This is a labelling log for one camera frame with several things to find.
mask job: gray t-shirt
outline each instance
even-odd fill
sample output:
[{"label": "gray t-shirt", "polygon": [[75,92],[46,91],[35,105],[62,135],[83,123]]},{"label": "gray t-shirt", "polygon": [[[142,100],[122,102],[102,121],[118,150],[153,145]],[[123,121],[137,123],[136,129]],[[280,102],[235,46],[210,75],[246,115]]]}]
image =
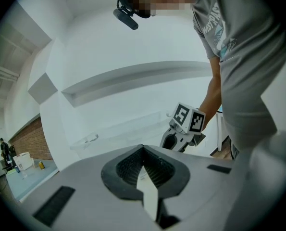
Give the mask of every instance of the gray t-shirt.
[{"label": "gray t-shirt", "polygon": [[225,125],[238,150],[276,132],[261,100],[286,61],[286,36],[262,0],[195,0],[194,28],[220,58]]}]

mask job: graphic print on shirt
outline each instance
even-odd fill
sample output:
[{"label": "graphic print on shirt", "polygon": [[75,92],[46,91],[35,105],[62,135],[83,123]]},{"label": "graphic print on shirt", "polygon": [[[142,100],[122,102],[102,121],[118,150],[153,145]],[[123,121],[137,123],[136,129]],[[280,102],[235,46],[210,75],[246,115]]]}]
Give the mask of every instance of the graphic print on shirt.
[{"label": "graphic print on shirt", "polygon": [[226,26],[225,21],[221,18],[217,2],[214,4],[208,18],[209,22],[202,28],[202,31],[204,35],[206,35],[215,27],[213,44],[222,59],[236,45],[236,39],[231,38],[228,43],[224,44],[224,41],[226,40]]}]

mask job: table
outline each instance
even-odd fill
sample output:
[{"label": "table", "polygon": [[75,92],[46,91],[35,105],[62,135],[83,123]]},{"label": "table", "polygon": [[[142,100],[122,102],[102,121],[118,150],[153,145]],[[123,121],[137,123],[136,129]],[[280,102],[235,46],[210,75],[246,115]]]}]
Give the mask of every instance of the table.
[{"label": "table", "polygon": [[34,161],[36,168],[31,166],[19,173],[12,170],[6,174],[9,187],[17,201],[22,202],[35,188],[58,172],[53,160],[41,160],[45,166],[43,170],[38,166],[40,160],[34,159]]}]

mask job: brick wall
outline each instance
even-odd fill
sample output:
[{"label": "brick wall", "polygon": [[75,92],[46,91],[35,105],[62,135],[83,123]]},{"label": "brick wall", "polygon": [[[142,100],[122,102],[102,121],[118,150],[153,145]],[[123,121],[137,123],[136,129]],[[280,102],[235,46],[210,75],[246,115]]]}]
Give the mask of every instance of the brick wall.
[{"label": "brick wall", "polygon": [[35,159],[53,160],[42,130],[40,117],[22,129],[11,140],[17,155],[29,152]]}]

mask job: person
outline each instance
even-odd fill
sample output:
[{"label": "person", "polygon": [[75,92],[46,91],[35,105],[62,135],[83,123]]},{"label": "person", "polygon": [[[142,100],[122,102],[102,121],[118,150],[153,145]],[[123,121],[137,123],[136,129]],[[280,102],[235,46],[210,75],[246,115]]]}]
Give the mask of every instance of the person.
[{"label": "person", "polygon": [[119,1],[144,18],[158,9],[191,4],[194,29],[212,69],[199,110],[206,114],[205,128],[223,106],[224,123],[234,145],[233,158],[276,133],[261,94],[286,61],[286,33],[263,0]]},{"label": "person", "polygon": [[0,149],[1,149],[1,156],[4,158],[5,160],[5,165],[8,165],[8,161],[10,160],[9,158],[9,146],[7,143],[4,142],[3,138],[0,138]]}]

